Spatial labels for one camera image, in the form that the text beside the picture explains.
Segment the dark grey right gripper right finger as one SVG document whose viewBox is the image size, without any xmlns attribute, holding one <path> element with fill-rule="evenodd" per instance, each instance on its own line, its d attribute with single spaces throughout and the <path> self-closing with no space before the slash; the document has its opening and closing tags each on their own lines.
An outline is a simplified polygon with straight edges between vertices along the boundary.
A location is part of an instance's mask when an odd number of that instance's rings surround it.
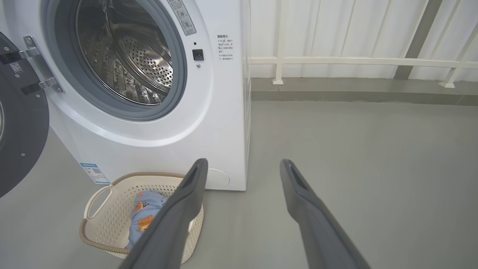
<svg viewBox="0 0 478 269">
<path fill-rule="evenodd" d="M 300 228 L 310 269 L 369 269 L 370 266 L 292 160 L 280 162 L 289 215 Z"/>
</svg>

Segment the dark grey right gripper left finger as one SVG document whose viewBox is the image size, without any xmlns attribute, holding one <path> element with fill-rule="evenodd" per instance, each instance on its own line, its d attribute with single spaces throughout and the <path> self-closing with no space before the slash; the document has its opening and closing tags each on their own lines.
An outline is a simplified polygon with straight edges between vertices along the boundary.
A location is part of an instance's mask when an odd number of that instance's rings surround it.
<svg viewBox="0 0 478 269">
<path fill-rule="evenodd" d="M 200 158 L 140 237 L 120 269 L 179 269 L 189 223 L 200 213 L 208 160 Z"/>
</svg>

